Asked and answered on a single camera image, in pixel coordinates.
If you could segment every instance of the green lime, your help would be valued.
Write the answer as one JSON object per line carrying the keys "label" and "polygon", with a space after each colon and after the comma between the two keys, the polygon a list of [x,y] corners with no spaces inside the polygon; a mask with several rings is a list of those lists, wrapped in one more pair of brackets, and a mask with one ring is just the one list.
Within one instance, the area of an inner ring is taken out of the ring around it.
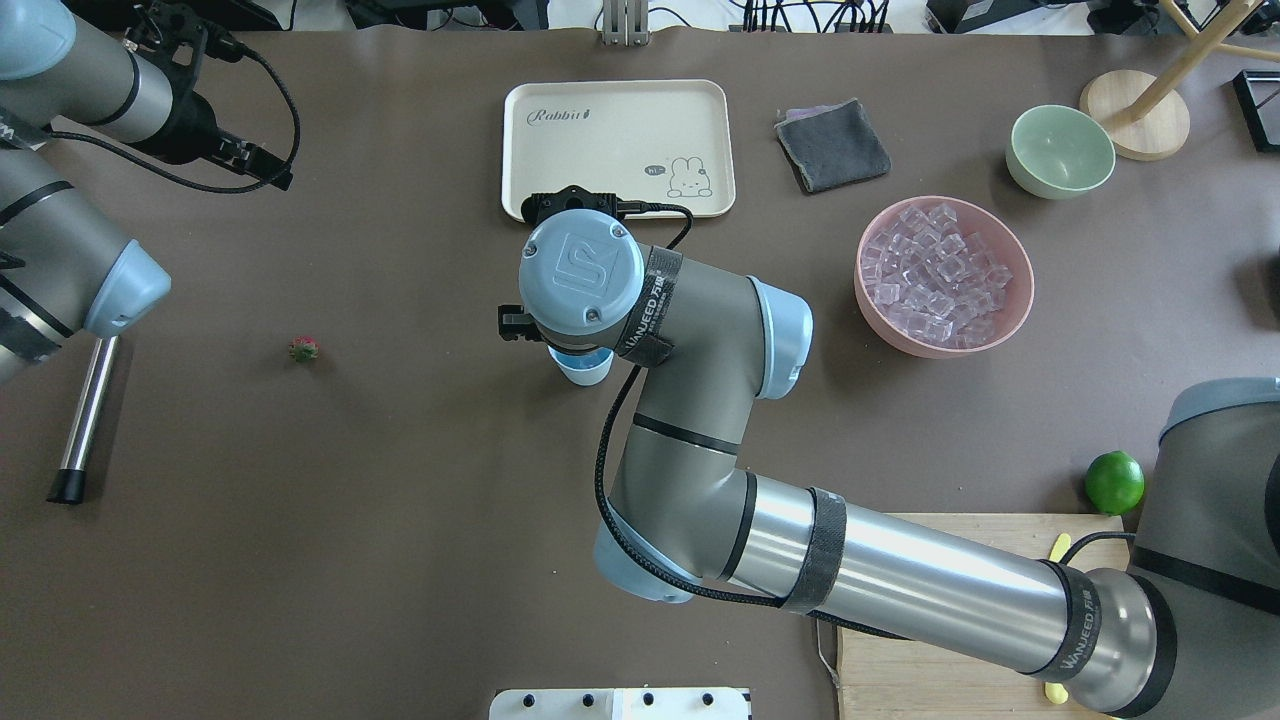
{"label": "green lime", "polygon": [[1084,492],[1107,515],[1123,515],[1138,506],[1147,482],[1142,466],[1128,452],[1098,455],[1084,474]]}

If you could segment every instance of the rectangular tray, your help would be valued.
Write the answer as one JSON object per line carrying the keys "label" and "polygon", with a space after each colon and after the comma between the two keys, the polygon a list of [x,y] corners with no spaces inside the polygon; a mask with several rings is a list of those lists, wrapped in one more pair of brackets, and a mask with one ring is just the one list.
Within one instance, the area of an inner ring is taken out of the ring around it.
{"label": "rectangular tray", "polygon": [[700,218],[733,205],[728,104],[714,82],[526,83],[507,94],[503,115],[502,208],[517,220],[530,193],[570,184]]}

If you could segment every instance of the small cup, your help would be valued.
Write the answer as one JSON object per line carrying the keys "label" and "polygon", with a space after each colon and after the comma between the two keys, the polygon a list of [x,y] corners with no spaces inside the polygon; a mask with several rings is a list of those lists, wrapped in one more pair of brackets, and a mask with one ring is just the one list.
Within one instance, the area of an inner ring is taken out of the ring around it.
{"label": "small cup", "polygon": [[1027,192],[1066,200],[1106,182],[1116,151],[1093,118],[1065,105],[1038,105],[1014,122],[1005,164]]}
{"label": "small cup", "polygon": [[547,351],[552,354],[552,360],[564,373],[564,377],[573,384],[582,387],[594,386],[603,380],[613,365],[613,351],[608,347],[593,350],[586,355],[570,355],[550,346],[547,347]]}

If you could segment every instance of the green bowl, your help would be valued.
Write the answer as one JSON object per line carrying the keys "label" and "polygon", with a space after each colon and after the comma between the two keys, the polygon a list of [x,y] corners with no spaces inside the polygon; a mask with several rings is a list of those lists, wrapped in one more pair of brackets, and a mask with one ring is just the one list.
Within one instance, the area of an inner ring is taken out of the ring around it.
{"label": "green bowl", "polygon": [[1116,151],[1093,118],[1064,105],[1039,105],[1014,122],[1005,164],[1027,192],[1066,200],[1106,182]]}

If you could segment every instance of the table surface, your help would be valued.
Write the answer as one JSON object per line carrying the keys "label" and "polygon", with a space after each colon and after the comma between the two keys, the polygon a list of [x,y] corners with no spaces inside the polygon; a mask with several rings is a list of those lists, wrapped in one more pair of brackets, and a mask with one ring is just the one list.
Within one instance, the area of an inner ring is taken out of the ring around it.
{"label": "table surface", "polygon": [[[42,498],[91,338],[0,388],[5,716],[479,719],[503,688],[646,683],[750,687],[762,719],[835,716],[810,620],[659,606],[593,566],[590,470],[623,373],[575,388],[494,328],[527,232],[498,195],[502,102],[522,82],[724,88],[737,202],[682,250],[814,311],[800,383],[744,438],[760,473],[882,511],[1082,512],[1088,462],[1125,448],[1149,470],[1183,388],[1280,372],[1263,281],[1280,165],[1231,94],[1242,60],[1211,58],[1181,86],[1192,135],[1171,159],[1121,160],[1064,202],[1004,168],[1023,110],[1074,105],[1105,70],[1158,72],[1176,38],[246,40],[302,111],[289,192],[207,196],[95,149],[47,151],[174,290],[127,333],[83,506]],[[205,74],[223,127],[288,147],[261,72]],[[893,169],[806,196],[776,115],[854,96]],[[1037,273],[1023,329],[961,360],[891,348],[852,297],[861,228],[933,193],[1002,218]],[[654,243],[676,228],[634,223]],[[310,366],[285,356],[302,333],[323,345]]]}

